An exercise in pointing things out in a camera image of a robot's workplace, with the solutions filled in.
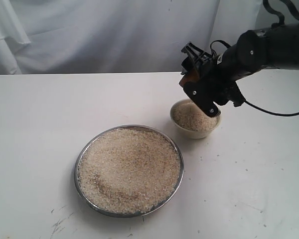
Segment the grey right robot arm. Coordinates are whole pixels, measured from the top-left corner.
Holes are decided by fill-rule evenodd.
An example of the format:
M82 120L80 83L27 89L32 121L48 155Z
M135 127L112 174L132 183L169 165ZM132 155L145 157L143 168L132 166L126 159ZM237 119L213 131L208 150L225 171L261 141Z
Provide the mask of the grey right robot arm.
M290 0L283 1L290 14L299 21L299 11ZM187 57L182 62L182 79L179 84L186 95L208 117L221 114L219 106L233 102L235 107L247 104L270 115L242 95L236 81L263 69L299 70L299 23L285 24L285 16L274 10L267 0L265 10L279 19L268 28L248 30L240 35L237 43L219 43L226 50L218 55L214 49L206 52L191 42L182 48Z

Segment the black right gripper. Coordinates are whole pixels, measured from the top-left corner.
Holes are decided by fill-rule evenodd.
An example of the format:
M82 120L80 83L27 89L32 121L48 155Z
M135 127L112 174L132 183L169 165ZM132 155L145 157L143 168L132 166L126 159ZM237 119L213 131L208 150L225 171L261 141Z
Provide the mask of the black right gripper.
M213 50L208 53L193 43L187 43L181 50L187 57L183 60L182 76L194 69L199 74L197 82L179 82L185 94L210 118L221 114L217 106L231 101L235 107L244 103L238 85L221 76L216 69L218 56Z

